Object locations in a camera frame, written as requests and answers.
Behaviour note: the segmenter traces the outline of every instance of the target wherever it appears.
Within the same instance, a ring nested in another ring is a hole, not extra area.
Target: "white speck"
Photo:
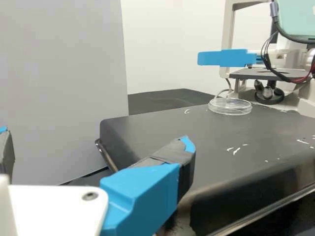
[[[234,152],[233,152],[233,156],[240,150],[241,148],[239,147],[238,149],[236,149]]]
[[[303,143],[303,144],[307,144],[307,145],[309,145],[309,143],[307,143],[307,142],[304,142],[304,141],[302,141],[302,140],[299,140],[299,139],[297,139],[296,141],[298,141],[298,142],[300,142],[300,143]]]

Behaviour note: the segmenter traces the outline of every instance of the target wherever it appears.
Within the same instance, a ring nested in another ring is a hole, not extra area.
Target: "gray panel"
[[[0,1],[1,122],[13,183],[59,184],[105,166],[104,118],[127,115],[120,1]]]

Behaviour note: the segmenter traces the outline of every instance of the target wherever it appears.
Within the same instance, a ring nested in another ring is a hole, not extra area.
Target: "white wall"
[[[223,0],[122,0],[128,93],[226,88],[219,68],[198,66],[197,53],[220,50]],[[236,14],[235,48],[260,49],[270,34],[269,5]]]

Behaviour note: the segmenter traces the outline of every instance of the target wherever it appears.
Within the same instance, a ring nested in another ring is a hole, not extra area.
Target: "black table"
[[[309,191],[315,184],[313,126],[314,119],[295,112],[255,105],[251,114],[229,117],[202,105],[104,120],[100,142],[119,170],[188,134],[197,156],[182,205],[190,207],[195,232],[206,235]]]

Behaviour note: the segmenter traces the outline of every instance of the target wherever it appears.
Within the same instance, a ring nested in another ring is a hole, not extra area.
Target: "black cable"
[[[285,38],[287,38],[287,39],[289,39],[289,40],[291,40],[291,41],[293,41],[293,42],[296,42],[296,43],[303,43],[303,44],[313,44],[313,43],[315,43],[315,40],[296,38],[296,37],[293,37],[293,36],[287,34],[287,33],[281,28],[280,23],[279,23],[279,17],[278,17],[278,16],[273,17],[272,20],[273,20],[273,22],[274,22],[274,24],[275,24],[277,30],[279,31],[279,33],[280,33],[283,37],[285,37]]]
[[[271,65],[271,61],[270,61],[270,58],[269,58],[269,54],[268,54],[268,49],[269,49],[269,46],[270,46],[270,42],[272,40],[272,38],[276,35],[276,33],[278,32],[275,32],[273,33],[266,41],[265,43],[263,44],[260,52],[261,52],[261,58],[266,66],[266,68],[268,70],[270,70],[272,73],[274,73],[278,78],[280,78],[281,80],[285,81],[285,82],[288,82],[288,83],[295,83],[295,84],[304,84],[304,83],[307,83],[309,80],[303,80],[303,81],[294,81],[294,80],[291,80],[289,79],[287,76],[285,76],[284,74],[278,72],[276,69],[272,68],[272,65]]]

